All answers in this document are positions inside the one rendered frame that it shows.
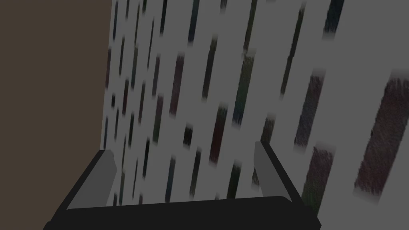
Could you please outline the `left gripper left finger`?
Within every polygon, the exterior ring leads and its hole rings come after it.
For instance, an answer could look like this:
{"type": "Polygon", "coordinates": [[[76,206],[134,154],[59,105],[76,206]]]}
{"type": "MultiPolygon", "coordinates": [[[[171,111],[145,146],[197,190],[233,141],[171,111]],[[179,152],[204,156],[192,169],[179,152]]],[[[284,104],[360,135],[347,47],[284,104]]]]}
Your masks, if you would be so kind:
{"type": "Polygon", "coordinates": [[[116,173],[117,167],[113,152],[111,150],[98,151],[57,211],[105,206],[116,173]]]}

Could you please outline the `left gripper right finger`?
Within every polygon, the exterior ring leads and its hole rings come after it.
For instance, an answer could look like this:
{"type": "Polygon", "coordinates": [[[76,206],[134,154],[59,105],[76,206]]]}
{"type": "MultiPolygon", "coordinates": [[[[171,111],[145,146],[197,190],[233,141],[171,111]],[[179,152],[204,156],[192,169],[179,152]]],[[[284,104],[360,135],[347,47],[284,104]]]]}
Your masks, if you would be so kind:
{"type": "Polygon", "coordinates": [[[265,141],[255,143],[254,167],[263,196],[282,196],[292,203],[302,203],[283,165],[265,141]]]}

